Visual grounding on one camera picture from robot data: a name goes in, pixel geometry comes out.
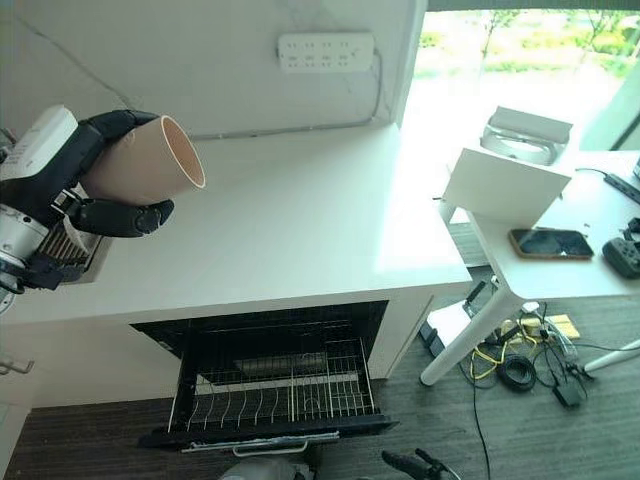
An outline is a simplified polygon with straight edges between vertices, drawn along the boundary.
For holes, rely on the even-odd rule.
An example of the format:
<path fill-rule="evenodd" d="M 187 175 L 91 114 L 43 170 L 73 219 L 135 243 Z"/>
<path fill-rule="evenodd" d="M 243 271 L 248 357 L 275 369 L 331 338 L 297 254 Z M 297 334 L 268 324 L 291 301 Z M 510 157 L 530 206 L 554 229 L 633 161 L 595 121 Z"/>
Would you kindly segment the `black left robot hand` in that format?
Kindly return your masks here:
<path fill-rule="evenodd" d="M 74 188 L 97 170 L 104 152 L 127 134 L 157 120 L 137 110 L 113 110 L 78 121 L 64 107 L 41 117 L 32 138 L 24 137 L 1 167 L 1 212 L 47 232 L 70 220 L 90 234 L 137 238 L 163 226 L 174 210 L 170 199 L 109 200 L 105 195 L 84 198 Z"/>

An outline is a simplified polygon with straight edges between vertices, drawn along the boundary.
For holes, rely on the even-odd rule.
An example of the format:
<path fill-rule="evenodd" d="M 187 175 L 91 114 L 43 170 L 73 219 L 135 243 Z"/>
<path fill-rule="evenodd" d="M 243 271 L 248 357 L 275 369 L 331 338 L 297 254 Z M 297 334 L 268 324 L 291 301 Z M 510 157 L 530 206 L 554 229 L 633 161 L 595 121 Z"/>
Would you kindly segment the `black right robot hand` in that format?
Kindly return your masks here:
<path fill-rule="evenodd" d="M 393 469 L 407 474 L 410 478 L 416 480 L 443 479 L 445 474 L 451 474 L 447 466 L 431 457 L 422 449 L 416 449 L 414 456 L 383 450 L 381 457 L 382 460 Z"/>

